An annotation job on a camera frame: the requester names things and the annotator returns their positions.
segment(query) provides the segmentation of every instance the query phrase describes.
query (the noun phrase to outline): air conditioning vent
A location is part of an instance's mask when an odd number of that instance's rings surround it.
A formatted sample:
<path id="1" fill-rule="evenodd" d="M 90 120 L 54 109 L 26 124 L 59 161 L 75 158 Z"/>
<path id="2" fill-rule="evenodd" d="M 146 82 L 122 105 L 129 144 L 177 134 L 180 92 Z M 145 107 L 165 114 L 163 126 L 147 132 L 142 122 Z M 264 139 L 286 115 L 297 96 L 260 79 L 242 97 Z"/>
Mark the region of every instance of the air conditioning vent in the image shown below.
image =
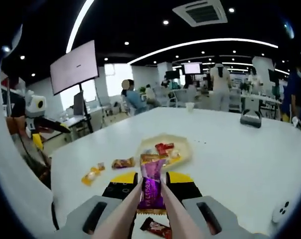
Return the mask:
<path id="1" fill-rule="evenodd" d="M 201 0 L 178 6 L 173 11 L 192 27 L 227 23 L 220 0 Z"/>

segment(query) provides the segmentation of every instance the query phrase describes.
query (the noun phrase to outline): ceiling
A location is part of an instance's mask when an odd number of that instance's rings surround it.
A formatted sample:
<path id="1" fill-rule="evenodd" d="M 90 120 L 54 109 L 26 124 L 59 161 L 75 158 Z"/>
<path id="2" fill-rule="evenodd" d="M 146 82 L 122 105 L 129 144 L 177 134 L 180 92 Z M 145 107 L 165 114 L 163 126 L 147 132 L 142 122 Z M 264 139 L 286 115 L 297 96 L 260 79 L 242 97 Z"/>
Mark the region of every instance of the ceiling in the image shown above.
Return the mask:
<path id="1" fill-rule="evenodd" d="M 65 54 L 74 22 L 85 0 L 44 2 L 24 21 L 18 47 L 2 64 L 7 75 L 19 76 L 27 84 L 50 76 L 50 64 Z M 278 5 L 270 0 L 221 0 L 228 23 L 191 27 L 172 11 L 189 2 L 193 0 L 95 0 L 79 27 L 73 49 L 94 39 L 97 64 L 102 66 L 106 63 L 105 58 L 108 58 L 107 63 L 128 63 L 156 50 L 190 41 L 244 38 L 271 43 L 278 49 L 247 42 L 209 42 L 164 51 L 133 65 L 155 66 L 154 61 L 176 60 L 179 64 L 189 58 L 209 62 L 209 57 L 216 54 L 226 55 L 222 57 L 225 62 L 234 58 L 234 62 L 251 63 L 253 56 L 264 54 L 283 71 L 292 67 L 292 59 L 301 52 L 301 9 L 297 6 Z M 228 11 L 231 7 L 235 9 L 234 13 Z M 285 24 L 293 27 L 293 40 L 290 40 Z M 24 60 L 20 59 L 21 55 L 25 56 Z"/>

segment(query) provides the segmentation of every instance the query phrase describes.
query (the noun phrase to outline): white cup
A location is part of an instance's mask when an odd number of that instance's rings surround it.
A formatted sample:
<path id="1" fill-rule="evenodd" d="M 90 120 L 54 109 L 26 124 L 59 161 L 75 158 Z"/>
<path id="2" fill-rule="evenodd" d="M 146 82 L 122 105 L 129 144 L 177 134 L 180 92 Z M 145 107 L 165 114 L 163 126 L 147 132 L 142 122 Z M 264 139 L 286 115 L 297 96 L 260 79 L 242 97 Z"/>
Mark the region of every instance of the white cup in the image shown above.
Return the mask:
<path id="1" fill-rule="evenodd" d="M 186 103 L 186 109 L 187 109 L 187 111 L 189 113 L 193 112 L 194 106 L 195 106 L 195 103 L 193 103 L 193 102 L 187 102 Z"/>

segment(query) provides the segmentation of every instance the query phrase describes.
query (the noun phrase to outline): black ceiling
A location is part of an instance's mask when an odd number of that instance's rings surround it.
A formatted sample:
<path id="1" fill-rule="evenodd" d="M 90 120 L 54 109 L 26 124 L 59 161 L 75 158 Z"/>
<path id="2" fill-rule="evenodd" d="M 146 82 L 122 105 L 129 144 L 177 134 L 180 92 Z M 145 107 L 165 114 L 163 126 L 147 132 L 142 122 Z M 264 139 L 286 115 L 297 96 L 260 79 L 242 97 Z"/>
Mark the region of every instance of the black ceiling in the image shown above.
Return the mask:
<path id="1" fill-rule="evenodd" d="M 202 43 L 172 49 L 143 59 L 134 65 L 151 65 L 153 61 L 175 61 L 202 56 L 234 55 L 223 61 L 248 62 L 243 56 L 273 58 L 277 68 L 287 71 L 293 55 L 301 51 L 300 5 L 276 4 L 262 0 L 221 0 L 228 23 L 191 27 L 172 9 L 193 0 L 95 0 L 86 14 L 74 41 L 73 49 L 95 40 L 98 65 L 127 63 L 150 52 L 195 40 L 235 37 L 278 45 L 271 48 L 246 42 Z M 50 75 L 49 66 L 65 54 L 76 17 L 85 0 L 47 0 L 24 21 L 20 43 L 3 61 L 9 76 L 19 76 L 32 84 Z M 235 13 L 229 13 L 233 7 Z M 294 40 L 286 33 L 289 22 Z M 207 58 L 196 61 L 208 62 Z"/>

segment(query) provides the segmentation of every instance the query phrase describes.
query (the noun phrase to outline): paper cup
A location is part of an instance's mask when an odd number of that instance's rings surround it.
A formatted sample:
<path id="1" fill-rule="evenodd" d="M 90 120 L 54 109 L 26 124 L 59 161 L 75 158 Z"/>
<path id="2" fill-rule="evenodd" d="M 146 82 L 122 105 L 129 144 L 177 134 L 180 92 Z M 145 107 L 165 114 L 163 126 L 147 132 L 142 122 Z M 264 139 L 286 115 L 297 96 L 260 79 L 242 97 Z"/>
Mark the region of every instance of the paper cup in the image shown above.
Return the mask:
<path id="1" fill-rule="evenodd" d="M 187 109 L 187 111 L 190 112 L 190 113 L 193 112 L 194 106 L 195 106 L 195 103 L 193 103 L 193 102 L 187 102 L 186 103 L 186 109 Z"/>

